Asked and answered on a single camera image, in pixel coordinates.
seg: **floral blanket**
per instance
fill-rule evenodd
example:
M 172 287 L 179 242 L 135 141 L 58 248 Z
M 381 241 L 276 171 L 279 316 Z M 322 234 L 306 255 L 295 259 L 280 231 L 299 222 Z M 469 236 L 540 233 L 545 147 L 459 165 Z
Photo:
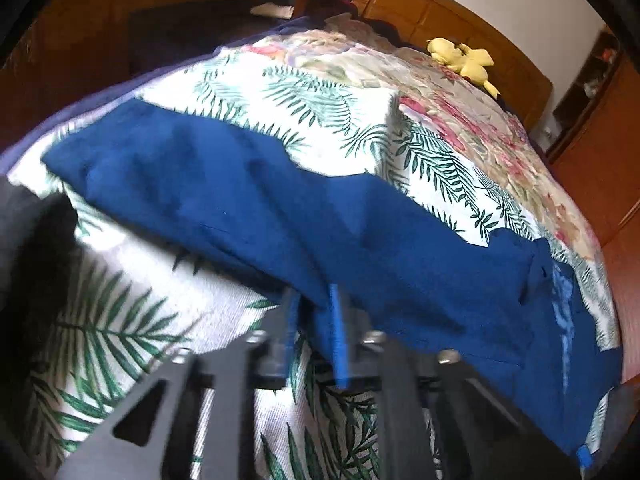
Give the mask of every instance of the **floral blanket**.
M 60 124 L 10 172 L 12 182 L 39 196 L 67 193 L 79 216 L 68 303 L 34 363 L 28 391 L 25 435 L 48 474 L 172 349 L 223 347 L 275 308 L 196 255 L 133 234 L 40 162 L 52 143 L 130 98 L 275 136 L 311 171 L 376 174 L 469 243 L 486 244 L 498 227 L 547 238 L 553 256 L 575 270 L 599 348 L 619 346 L 596 238 L 517 118 L 428 56 L 396 49 L 366 25 L 337 16 L 326 30 L 225 49 Z M 316 375 L 325 367 L 299 336 L 287 388 L 257 392 L 255 449 L 263 478 L 378 476 L 372 395 L 322 385 Z M 606 407 L 604 397 L 587 438 L 592 451 Z M 199 433 L 194 478 L 202 443 Z M 437 449 L 434 456 L 437 462 Z

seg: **wooden furniture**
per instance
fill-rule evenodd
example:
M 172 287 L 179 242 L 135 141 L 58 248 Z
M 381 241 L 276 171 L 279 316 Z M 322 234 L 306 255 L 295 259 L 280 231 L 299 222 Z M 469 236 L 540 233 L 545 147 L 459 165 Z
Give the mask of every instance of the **wooden furniture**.
M 60 108 L 130 78 L 132 16 L 210 1 L 52 0 L 0 69 L 0 150 Z
M 598 105 L 552 165 L 602 246 L 625 349 L 640 373 L 640 75 L 620 63 Z
M 489 80 L 520 116 L 527 131 L 538 122 L 551 95 L 551 81 L 510 40 L 454 0 L 354 0 L 364 18 L 393 23 L 400 38 L 420 48 L 437 37 L 486 48 L 495 66 Z
M 554 110 L 554 117 L 562 132 L 546 153 L 549 161 L 558 158 L 598 106 L 620 63 L 621 57 L 617 56 L 619 52 L 618 40 L 609 27 L 604 27 L 573 84 Z M 585 90 L 585 85 L 590 82 L 597 84 L 594 95 L 589 95 Z

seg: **yellow plush toy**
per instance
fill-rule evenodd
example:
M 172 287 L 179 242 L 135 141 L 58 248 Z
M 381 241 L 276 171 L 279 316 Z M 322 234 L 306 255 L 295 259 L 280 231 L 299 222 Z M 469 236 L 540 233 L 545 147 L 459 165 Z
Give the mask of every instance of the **yellow plush toy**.
M 484 87 L 495 99 L 500 92 L 489 83 L 485 66 L 493 66 L 494 60 L 484 48 L 472 49 L 463 43 L 457 47 L 444 38 L 435 38 L 427 44 L 427 51 L 434 60 L 453 72 L 469 79 L 474 85 Z

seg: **headboard panel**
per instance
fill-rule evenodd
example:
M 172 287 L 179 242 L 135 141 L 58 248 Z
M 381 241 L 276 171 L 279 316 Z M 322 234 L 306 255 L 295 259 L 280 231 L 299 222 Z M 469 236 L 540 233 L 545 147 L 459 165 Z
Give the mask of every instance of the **headboard panel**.
M 520 116 L 527 131 L 540 120 L 551 95 L 551 81 L 511 41 L 454 0 L 353 0 L 363 18 L 384 20 L 402 40 L 425 48 L 438 37 L 471 48 L 485 48 L 495 66 L 489 80 Z

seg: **screw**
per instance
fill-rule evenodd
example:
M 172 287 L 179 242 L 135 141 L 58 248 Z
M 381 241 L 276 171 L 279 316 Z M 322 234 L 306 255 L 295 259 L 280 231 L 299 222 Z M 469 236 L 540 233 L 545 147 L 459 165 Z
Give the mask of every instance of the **screw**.
M 386 334 L 382 330 L 369 330 L 362 338 L 365 345 L 380 345 L 385 341 Z
M 265 341 L 265 339 L 267 339 L 267 333 L 264 330 L 253 330 L 249 332 L 246 341 L 248 343 L 258 344 Z
M 191 354 L 191 350 L 189 350 L 188 348 L 178 348 L 175 351 L 171 361 L 176 363 L 177 365 L 181 365 L 187 360 L 189 354 Z
M 438 362 L 441 365 L 452 365 L 460 361 L 460 352 L 451 348 L 443 350 L 438 354 Z

